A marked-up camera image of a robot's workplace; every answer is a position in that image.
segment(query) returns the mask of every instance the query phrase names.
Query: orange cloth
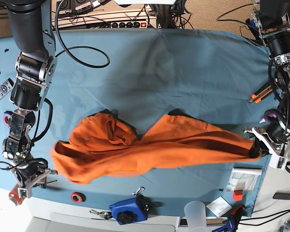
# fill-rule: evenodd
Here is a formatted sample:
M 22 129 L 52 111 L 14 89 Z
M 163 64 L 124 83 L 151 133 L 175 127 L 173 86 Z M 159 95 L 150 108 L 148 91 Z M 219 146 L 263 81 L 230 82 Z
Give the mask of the orange cloth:
M 112 115 L 84 118 L 69 144 L 56 143 L 55 168 L 70 181 L 89 184 L 100 176 L 131 177 L 152 168 L 254 161 L 253 142 L 186 116 L 164 115 L 141 140 Z

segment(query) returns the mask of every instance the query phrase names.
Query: metal clamp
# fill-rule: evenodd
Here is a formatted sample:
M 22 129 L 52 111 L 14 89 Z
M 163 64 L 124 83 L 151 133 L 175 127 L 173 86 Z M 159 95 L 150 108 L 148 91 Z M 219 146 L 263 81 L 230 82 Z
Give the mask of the metal clamp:
M 105 220 L 111 219 L 113 217 L 112 212 L 98 212 L 93 209 L 90 209 L 89 212 L 92 214 L 98 215 Z
M 137 189 L 137 191 L 136 192 L 134 192 L 133 194 L 132 194 L 132 196 L 133 197 L 139 197 L 141 194 L 141 192 L 143 192 L 145 190 L 145 188 L 144 187 L 139 187 L 138 189 Z

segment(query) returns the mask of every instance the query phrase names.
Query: blue clamp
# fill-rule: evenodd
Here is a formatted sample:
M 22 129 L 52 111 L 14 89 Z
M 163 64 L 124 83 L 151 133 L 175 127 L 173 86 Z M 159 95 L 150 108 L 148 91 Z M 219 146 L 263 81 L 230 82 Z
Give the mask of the blue clamp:
M 235 228 L 235 220 L 234 218 L 230 218 L 226 221 L 226 224 L 218 229 L 213 230 L 212 232 L 225 232 L 225 231 L 233 231 Z

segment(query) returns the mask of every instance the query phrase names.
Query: metal bracket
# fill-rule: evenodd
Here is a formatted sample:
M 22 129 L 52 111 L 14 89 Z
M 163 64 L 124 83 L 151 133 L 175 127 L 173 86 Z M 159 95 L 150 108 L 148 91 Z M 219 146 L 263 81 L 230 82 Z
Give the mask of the metal bracket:
M 31 181 L 30 178 L 27 179 L 27 181 L 25 181 L 25 183 L 21 183 L 18 178 L 16 173 L 14 172 L 14 170 L 12 170 L 12 173 L 18 183 L 19 186 L 22 186 L 22 184 L 25 185 L 25 188 L 21 188 L 19 187 L 18 190 L 18 195 L 19 197 L 27 197 L 30 198 L 32 197 L 32 188 L 36 185 L 36 184 L 44 184 L 46 182 L 46 177 L 49 174 L 58 174 L 58 172 L 56 170 L 51 170 L 51 169 L 46 169 L 45 172 L 39 176 L 37 176 L 36 178 L 34 178 L 33 181 Z
M 89 212 L 92 214 L 98 215 L 105 220 L 111 219 L 113 217 L 112 212 L 98 212 L 93 209 L 90 209 Z
M 281 156 L 280 155 L 281 147 L 272 146 L 272 143 L 265 136 L 263 136 L 261 134 L 261 132 L 259 131 L 258 128 L 253 127 L 251 129 L 251 131 L 256 136 L 256 138 L 258 138 L 260 141 L 262 141 L 266 145 L 266 147 L 269 149 L 269 153 L 271 154 L 269 166 L 271 166 L 273 168 L 285 170 L 286 164 L 288 161 L 288 157 L 286 156 L 286 154 L 288 154 L 290 152 L 290 138 L 287 140 L 287 145 L 285 148 L 284 156 Z

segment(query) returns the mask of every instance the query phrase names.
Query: blue tool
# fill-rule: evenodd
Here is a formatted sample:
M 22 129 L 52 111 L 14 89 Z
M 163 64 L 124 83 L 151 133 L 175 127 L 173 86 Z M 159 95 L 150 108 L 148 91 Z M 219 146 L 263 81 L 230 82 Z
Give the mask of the blue tool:
M 234 218 L 230 218 L 226 221 L 226 224 L 218 229 L 213 230 L 212 232 L 225 232 L 225 231 L 233 231 L 235 228 L 235 220 Z
M 139 221 L 146 221 L 148 212 L 139 198 L 131 198 L 116 202 L 109 206 L 112 216 L 120 225 L 126 225 Z

